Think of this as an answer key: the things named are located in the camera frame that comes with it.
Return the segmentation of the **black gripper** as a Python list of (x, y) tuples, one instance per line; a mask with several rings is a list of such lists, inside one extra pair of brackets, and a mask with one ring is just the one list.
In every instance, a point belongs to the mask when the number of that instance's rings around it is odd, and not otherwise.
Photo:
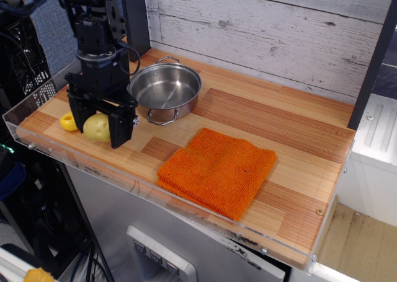
[(131, 76), (129, 56), (79, 55), (78, 58), (81, 72), (65, 76), (74, 122), (84, 133), (84, 124), (89, 117), (97, 111), (108, 115), (111, 147), (117, 149), (132, 138), (138, 105), (127, 92)]

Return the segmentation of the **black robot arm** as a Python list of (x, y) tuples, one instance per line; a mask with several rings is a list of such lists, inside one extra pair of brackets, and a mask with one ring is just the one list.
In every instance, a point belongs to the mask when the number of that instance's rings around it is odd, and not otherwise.
[[(33, 0), (20, 7), (1, 2), (1, 9), (27, 17), (47, 0)], [(124, 42), (127, 31), (116, 0), (58, 0), (67, 12), (78, 43), (79, 74), (65, 76), (68, 99), (76, 126), (83, 132), (85, 122), (96, 112), (107, 115), (112, 148), (119, 148), (132, 137), (138, 102), (127, 93), (133, 73)]]

